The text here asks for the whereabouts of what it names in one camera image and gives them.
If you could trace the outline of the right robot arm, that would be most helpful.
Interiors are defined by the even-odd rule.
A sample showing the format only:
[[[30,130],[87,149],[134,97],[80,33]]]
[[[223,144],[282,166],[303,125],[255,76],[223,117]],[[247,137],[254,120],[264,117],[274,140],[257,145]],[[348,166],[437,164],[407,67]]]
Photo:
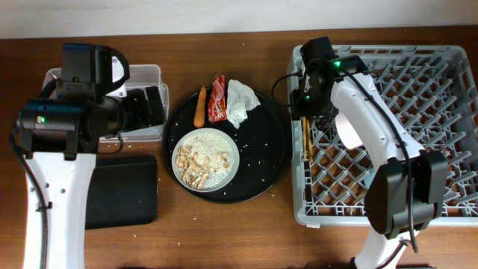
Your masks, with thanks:
[[[364,197],[370,232],[353,268],[395,268],[417,234],[441,216],[448,163],[427,151],[385,104],[358,55],[339,57],[328,37],[294,50],[297,88],[289,93],[293,117],[333,121],[348,149],[363,146],[374,177]]]

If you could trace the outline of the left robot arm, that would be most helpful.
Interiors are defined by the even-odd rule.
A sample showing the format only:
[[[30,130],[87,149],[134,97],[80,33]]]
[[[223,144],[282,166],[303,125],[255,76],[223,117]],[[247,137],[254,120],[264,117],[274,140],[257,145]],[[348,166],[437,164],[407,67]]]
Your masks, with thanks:
[[[9,142],[28,180],[25,268],[82,268],[87,192],[102,138],[159,126],[156,85],[127,88],[130,65],[107,46],[66,43],[59,78],[19,112]]]

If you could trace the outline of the orange carrot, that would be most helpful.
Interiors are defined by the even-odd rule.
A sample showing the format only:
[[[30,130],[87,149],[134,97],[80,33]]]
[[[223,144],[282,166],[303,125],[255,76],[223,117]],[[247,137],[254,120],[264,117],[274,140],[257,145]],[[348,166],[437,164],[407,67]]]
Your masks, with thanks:
[[[206,87],[202,87],[199,91],[198,100],[196,104],[196,112],[193,119],[193,124],[196,128],[202,128],[205,125],[205,100]]]

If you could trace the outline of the white napkin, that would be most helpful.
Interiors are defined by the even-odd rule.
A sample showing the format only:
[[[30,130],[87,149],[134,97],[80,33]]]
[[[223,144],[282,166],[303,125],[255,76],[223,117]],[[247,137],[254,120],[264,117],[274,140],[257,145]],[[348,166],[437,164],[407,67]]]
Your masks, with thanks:
[[[255,94],[255,91],[239,82],[231,79],[227,88],[226,117],[227,120],[236,128],[248,118],[247,112],[255,109],[261,103]]]

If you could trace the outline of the wooden chopstick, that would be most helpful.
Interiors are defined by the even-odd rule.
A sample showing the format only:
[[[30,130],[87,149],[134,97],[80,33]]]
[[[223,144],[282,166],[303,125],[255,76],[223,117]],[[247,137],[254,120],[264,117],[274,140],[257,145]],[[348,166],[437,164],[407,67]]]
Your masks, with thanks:
[[[307,131],[307,135],[306,135],[306,140],[307,140],[307,150],[308,150],[308,159],[311,163],[311,165],[313,165],[313,161],[314,161],[314,153],[313,153],[313,148],[312,148],[312,132],[311,132],[311,125],[310,125],[310,122],[309,120],[305,119],[305,127],[306,127],[306,131]]]
[[[308,160],[308,152],[307,152],[307,128],[306,128],[306,118],[301,117],[301,124],[302,124],[302,150],[303,150],[303,161]]]

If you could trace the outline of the red snack wrapper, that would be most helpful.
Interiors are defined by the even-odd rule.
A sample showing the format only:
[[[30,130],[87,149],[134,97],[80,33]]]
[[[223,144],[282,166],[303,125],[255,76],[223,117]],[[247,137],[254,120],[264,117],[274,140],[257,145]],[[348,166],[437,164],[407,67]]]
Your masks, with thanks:
[[[211,97],[208,103],[208,120],[210,123],[223,121],[227,118],[225,94],[225,76],[217,76],[213,83]]]

